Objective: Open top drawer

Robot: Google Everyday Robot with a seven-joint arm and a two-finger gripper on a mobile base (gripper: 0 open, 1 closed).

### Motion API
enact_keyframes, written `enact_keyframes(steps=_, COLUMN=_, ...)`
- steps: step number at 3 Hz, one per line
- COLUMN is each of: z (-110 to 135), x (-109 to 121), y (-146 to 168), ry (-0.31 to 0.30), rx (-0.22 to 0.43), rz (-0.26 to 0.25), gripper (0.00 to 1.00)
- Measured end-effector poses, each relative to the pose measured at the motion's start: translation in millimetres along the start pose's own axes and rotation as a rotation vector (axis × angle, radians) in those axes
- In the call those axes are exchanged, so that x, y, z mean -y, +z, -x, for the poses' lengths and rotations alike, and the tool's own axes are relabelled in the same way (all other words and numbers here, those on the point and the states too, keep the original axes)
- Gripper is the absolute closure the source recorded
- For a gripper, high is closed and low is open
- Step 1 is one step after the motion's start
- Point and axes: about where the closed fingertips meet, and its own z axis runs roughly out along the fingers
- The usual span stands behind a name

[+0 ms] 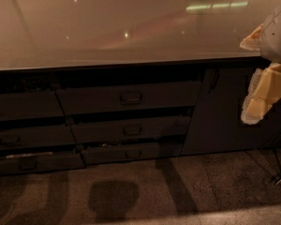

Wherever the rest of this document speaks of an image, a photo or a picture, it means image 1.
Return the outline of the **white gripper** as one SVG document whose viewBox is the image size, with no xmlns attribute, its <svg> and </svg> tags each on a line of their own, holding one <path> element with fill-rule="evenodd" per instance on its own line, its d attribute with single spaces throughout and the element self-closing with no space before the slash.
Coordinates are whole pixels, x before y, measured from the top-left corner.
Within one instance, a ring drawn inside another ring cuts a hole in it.
<svg viewBox="0 0 281 225">
<path fill-rule="evenodd" d="M 240 47 L 248 51 L 260 49 L 263 58 L 274 62 L 265 69 L 256 69 L 244 99 L 241 120 L 244 124 L 255 125 L 281 98 L 281 6 L 244 38 Z"/>
</svg>

